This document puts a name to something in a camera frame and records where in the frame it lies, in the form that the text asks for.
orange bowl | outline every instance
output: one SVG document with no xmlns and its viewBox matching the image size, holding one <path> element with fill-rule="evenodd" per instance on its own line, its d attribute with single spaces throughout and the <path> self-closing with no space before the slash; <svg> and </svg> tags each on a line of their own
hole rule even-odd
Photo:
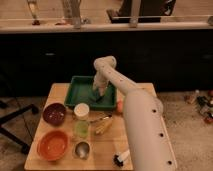
<svg viewBox="0 0 213 171">
<path fill-rule="evenodd" d="M 37 145 L 38 154 L 47 161 L 55 161 L 64 156 L 69 146 L 69 136 L 60 130 L 45 134 Z"/>
</svg>

dark red bowl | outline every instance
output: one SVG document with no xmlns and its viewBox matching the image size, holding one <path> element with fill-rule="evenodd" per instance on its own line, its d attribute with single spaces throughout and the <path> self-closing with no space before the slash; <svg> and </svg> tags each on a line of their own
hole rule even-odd
<svg viewBox="0 0 213 171">
<path fill-rule="evenodd" d="M 64 122 L 66 108 L 61 103 L 52 103 L 43 111 L 43 119 L 53 125 L 59 126 Z"/>
</svg>

floor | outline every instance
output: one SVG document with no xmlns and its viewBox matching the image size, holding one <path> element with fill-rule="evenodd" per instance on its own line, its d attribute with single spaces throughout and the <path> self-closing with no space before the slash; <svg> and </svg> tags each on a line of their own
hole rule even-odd
<svg viewBox="0 0 213 171">
<path fill-rule="evenodd" d="M 192 92 L 159 92 L 158 97 L 164 104 L 164 119 L 176 155 L 177 171 L 212 171 L 213 170 L 213 125 L 206 124 L 203 116 L 199 114 L 197 104 L 187 104 L 185 95 Z M 17 109 L 13 99 L 0 98 L 8 101 L 9 108 L 0 109 L 0 115 Z M 31 112 L 24 114 L 29 130 L 34 135 L 42 113 L 46 97 L 21 97 L 18 98 L 22 106 L 29 103 L 35 104 L 40 109 L 38 115 Z M 11 130 L 18 137 L 31 143 L 31 138 L 24 127 L 23 118 L 20 116 L 4 127 Z M 22 171 L 26 155 L 20 153 L 20 146 L 0 136 L 0 170 Z"/>
</svg>

green object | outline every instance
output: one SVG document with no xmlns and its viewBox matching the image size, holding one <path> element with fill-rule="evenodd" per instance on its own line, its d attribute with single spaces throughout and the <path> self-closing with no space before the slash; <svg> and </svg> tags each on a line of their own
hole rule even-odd
<svg viewBox="0 0 213 171">
<path fill-rule="evenodd" d="M 73 76 L 64 104 L 71 109 L 79 103 L 86 103 L 91 110 L 114 110 L 116 88 L 109 83 L 105 95 L 97 100 L 97 92 L 92 89 L 93 79 L 93 76 Z"/>
<path fill-rule="evenodd" d="M 75 123 L 74 134 L 80 138 L 86 138 L 88 135 L 89 123 L 84 120 L 79 120 Z"/>
</svg>

black cabinet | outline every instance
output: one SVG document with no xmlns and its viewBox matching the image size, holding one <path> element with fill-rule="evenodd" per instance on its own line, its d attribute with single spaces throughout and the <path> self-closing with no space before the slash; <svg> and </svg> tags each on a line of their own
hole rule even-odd
<svg viewBox="0 0 213 171">
<path fill-rule="evenodd" d="M 54 82 L 94 75 L 94 59 L 114 55 L 117 70 L 157 91 L 213 87 L 213 30 L 0 35 L 0 95 L 47 95 Z"/>
</svg>

